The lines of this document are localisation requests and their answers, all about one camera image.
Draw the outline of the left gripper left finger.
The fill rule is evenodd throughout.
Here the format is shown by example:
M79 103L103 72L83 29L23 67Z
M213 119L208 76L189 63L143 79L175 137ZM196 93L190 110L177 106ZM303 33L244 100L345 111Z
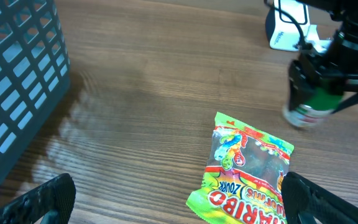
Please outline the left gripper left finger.
M61 174L0 208L0 223L67 224L75 204L76 188L70 174Z

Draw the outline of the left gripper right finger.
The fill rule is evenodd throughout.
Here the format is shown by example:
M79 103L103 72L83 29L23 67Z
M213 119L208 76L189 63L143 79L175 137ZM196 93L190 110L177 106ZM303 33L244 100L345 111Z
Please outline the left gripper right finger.
M286 174L281 193L288 224L358 224L358 207L295 172Z

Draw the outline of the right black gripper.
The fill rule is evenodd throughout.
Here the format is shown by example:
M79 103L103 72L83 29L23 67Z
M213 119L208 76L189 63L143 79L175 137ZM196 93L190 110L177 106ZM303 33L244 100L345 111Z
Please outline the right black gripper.
M358 104L358 51L347 47L329 48L323 54L303 50L288 69L288 108L304 105L314 95L315 88L328 93L355 92L333 111L337 113Z

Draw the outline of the green lid jar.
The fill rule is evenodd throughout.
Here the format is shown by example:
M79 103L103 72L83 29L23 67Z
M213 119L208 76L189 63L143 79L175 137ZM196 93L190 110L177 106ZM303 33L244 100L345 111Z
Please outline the green lid jar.
M283 107L284 118L297 128L312 128L327 118L341 103L343 95L332 95L322 88L316 88L305 100L301 92L290 87L288 100Z

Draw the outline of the Haribo gummy candy bag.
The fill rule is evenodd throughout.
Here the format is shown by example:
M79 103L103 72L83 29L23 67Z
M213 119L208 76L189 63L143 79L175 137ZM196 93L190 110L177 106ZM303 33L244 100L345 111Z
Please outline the Haribo gummy candy bag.
M186 205L208 223L286 223L282 182L294 147L216 113L201 188Z

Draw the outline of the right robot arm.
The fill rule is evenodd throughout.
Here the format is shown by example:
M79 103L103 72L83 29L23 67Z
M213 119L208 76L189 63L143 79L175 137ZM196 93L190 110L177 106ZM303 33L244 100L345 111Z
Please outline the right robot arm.
M318 53L300 39L299 57L288 70L290 99L288 109L309 104L322 90L340 98L333 113L358 104L358 0L309 0L306 5L329 12L342 24L327 51Z

